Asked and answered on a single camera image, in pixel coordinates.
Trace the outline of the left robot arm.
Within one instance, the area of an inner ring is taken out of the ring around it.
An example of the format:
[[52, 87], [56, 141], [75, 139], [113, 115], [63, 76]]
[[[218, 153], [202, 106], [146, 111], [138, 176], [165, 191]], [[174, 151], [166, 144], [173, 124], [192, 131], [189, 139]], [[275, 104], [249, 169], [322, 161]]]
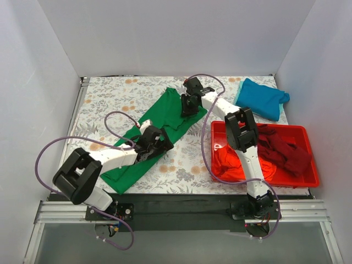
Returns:
[[165, 129], [147, 125], [141, 131], [141, 135], [115, 148], [95, 152], [75, 149], [54, 175], [53, 184], [73, 204], [86, 204], [107, 212], [114, 200], [96, 186], [101, 174], [145, 162], [173, 148]]

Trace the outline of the green t-shirt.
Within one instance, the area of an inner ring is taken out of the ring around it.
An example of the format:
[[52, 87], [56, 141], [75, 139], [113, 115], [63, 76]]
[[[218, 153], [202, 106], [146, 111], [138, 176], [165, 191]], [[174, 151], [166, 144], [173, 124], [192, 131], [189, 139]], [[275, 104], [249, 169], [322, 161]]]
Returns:
[[117, 193], [125, 193], [163, 156], [168, 146], [167, 141], [171, 144], [176, 143], [207, 113], [203, 107], [197, 107], [197, 110], [196, 115], [182, 117], [181, 95], [174, 88], [166, 88], [165, 92], [139, 120], [140, 122], [150, 120], [152, 125], [148, 126], [143, 133], [134, 127], [124, 135], [128, 139], [136, 140], [136, 146], [141, 146], [143, 150], [149, 151], [156, 147], [161, 150], [161, 153], [132, 166], [109, 170], [103, 173], [101, 178]]

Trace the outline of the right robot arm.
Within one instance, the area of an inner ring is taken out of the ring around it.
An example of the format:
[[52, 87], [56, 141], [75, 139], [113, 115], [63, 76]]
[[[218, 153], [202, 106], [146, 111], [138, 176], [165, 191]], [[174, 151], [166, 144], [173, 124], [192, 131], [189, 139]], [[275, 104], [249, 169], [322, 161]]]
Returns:
[[221, 98], [224, 91], [217, 93], [211, 87], [203, 87], [193, 75], [187, 78], [181, 95], [181, 115], [192, 116], [200, 107], [213, 113], [225, 122], [227, 144], [235, 151], [244, 171], [247, 186], [248, 209], [254, 217], [265, 216], [273, 207], [274, 198], [265, 183], [257, 149], [259, 131], [250, 108], [240, 108]]

